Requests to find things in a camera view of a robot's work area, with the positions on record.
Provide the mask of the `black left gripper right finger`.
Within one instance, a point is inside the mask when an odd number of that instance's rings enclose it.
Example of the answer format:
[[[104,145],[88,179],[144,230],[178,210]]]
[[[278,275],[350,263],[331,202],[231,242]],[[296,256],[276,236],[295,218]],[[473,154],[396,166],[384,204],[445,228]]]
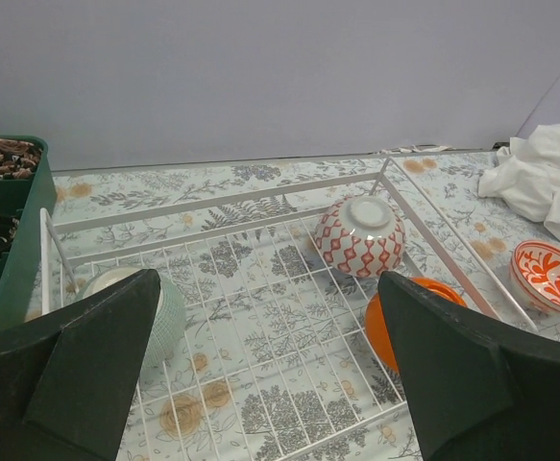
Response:
[[[425,460],[560,460],[560,342],[396,272],[377,291]]]

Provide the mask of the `white red diamond pattern bowl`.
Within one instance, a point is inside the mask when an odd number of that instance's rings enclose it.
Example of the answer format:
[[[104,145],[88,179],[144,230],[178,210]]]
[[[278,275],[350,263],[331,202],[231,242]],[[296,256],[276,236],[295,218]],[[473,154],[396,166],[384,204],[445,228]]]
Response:
[[[314,243],[332,268],[357,278],[377,278],[401,264],[405,226],[380,197],[346,197],[320,218]]]

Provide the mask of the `pale green check bowl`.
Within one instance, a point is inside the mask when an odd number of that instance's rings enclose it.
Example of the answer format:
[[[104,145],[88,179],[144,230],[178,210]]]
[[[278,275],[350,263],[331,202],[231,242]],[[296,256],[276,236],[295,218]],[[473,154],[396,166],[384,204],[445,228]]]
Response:
[[[124,279],[142,267],[118,266],[98,274],[87,281],[75,296],[75,300],[87,298]],[[179,345],[185,331],[185,301],[180,289],[168,277],[159,275],[160,293],[156,318],[150,333],[141,370],[159,366],[168,360]]]

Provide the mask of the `white bowl red wreath pattern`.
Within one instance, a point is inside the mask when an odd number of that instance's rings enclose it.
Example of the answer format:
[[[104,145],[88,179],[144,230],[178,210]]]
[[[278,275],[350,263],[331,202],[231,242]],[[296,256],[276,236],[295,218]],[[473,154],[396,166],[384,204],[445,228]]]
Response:
[[[521,242],[509,263],[512,293],[521,305],[560,313],[560,249],[539,240]]]

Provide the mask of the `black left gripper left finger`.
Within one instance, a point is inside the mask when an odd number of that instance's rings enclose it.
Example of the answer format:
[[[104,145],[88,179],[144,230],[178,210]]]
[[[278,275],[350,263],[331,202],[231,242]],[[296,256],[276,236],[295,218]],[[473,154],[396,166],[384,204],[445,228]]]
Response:
[[[155,270],[0,332],[0,460],[113,460],[160,294]]]

